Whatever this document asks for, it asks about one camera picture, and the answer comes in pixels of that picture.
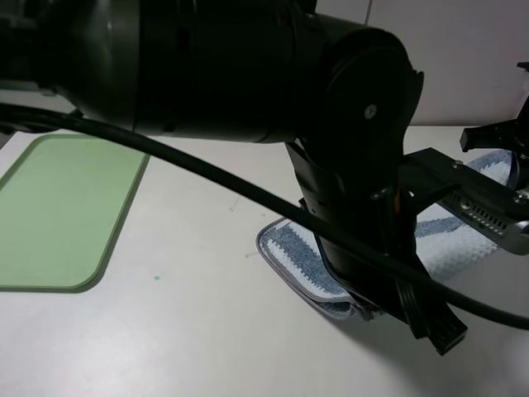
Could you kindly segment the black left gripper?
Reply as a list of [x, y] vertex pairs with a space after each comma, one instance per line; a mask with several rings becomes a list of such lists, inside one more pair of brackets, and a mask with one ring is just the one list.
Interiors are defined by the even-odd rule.
[[[308, 213], [345, 232], [350, 242], [427, 273], [414, 236], [417, 206], [398, 184], [402, 141], [380, 148], [307, 142], [286, 147]], [[346, 251], [321, 233], [316, 239], [325, 267], [353, 298], [406, 323], [415, 338], [429, 339], [441, 355], [465, 338], [468, 328], [445, 302], [377, 271], [359, 252]]]

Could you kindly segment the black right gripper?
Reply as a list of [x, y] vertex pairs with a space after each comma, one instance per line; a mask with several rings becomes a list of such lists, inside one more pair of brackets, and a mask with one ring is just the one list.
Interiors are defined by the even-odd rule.
[[528, 157], [528, 98], [515, 119], [465, 128], [460, 137], [460, 148], [463, 152], [503, 149]]

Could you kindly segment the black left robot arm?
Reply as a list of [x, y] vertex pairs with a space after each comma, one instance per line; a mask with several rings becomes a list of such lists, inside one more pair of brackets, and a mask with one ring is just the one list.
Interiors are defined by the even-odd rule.
[[[74, 110], [1, 108], [25, 132], [68, 128], [188, 168], [312, 230], [353, 297], [404, 321], [439, 353], [465, 336], [445, 300], [379, 270], [428, 280], [414, 237], [422, 204], [400, 177], [422, 93], [401, 41], [317, 13], [313, 1], [4, 1], [1, 86]], [[156, 135], [283, 142], [303, 193], [284, 203], [154, 142]]]

